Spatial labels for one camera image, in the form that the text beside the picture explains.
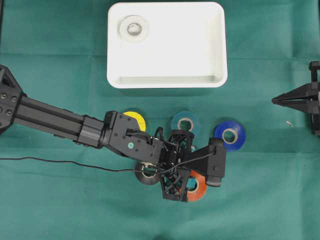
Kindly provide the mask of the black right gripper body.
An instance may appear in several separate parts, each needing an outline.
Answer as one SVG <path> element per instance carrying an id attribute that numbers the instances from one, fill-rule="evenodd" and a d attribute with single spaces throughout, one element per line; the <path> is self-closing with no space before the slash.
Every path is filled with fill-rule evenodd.
<path id="1" fill-rule="evenodd" d="M 318 71 L 320 70 L 319 61 L 311 61 L 309 63 L 309 71 L 311 76 L 311 87 L 315 89 L 315 95 L 311 97 L 312 101 L 320 103 L 320 81 L 318 80 Z M 311 132 L 315 136 L 320 135 L 320 113 L 311 114 Z"/>

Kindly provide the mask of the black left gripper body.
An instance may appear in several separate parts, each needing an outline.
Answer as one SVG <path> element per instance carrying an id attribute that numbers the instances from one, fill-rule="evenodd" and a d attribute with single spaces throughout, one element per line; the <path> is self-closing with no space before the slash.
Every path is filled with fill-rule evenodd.
<path id="1" fill-rule="evenodd" d="M 157 172 L 158 175 L 173 172 L 178 170 L 177 165 L 182 162 L 185 155 L 190 152 L 178 152 L 177 146 L 170 142 L 170 137 L 167 141 L 164 139 L 163 128 L 157 128 L 157 138 L 163 141 L 163 146 L 161 149 L 160 160 L 158 161 Z"/>

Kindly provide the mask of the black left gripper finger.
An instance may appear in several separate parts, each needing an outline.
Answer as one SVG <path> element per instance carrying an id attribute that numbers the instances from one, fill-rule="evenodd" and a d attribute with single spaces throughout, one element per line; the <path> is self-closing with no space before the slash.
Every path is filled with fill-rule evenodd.
<path id="1" fill-rule="evenodd" d="M 162 197 L 166 200 L 187 202 L 187 183 L 189 177 L 190 170 L 187 169 L 162 173 L 160 175 Z"/>
<path id="2" fill-rule="evenodd" d="M 188 130 L 176 129 L 171 131 L 169 142 L 177 147 L 180 153 L 191 153 L 194 134 Z"/>

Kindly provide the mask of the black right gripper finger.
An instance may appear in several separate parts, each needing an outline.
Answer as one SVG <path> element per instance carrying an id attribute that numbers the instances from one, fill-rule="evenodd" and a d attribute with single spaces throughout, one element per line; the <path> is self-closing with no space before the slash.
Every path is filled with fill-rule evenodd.
<path id="1" fill-rule="evenodd" d="M 316 113 L 316 101 L 315 100 L 272 100 L 273 104 L 298 110 L 307 114 Z"/>
<path id="2" fill-rule="evenodd" d="M 309 100 L 316 95 L 316 84 L 307 83 L 287 93 L 274 97 L 272 103 L 290 100 Z"/>

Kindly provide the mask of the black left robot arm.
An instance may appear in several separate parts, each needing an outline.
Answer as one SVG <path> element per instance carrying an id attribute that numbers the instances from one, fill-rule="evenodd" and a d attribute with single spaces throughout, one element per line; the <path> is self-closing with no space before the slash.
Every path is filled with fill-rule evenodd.
<path id="1" fill-rule="evenodd" d="M 154 135 L 141 130 L 138 121 L 117 111 L 108 111 L 103 120 L 79 115 L 29 98 L 10 70 L 0 67 L 0 130 L 19 124 L 72 140 L 95 149 L 107 148 L 117 155 L 137 161 L 135 174 L 145 185 L 161 184 L 165 199 L 187 202 L 191 170 L 181 166 L 194 135 L 175 130 L 164 140 L 159 127 Z"/>

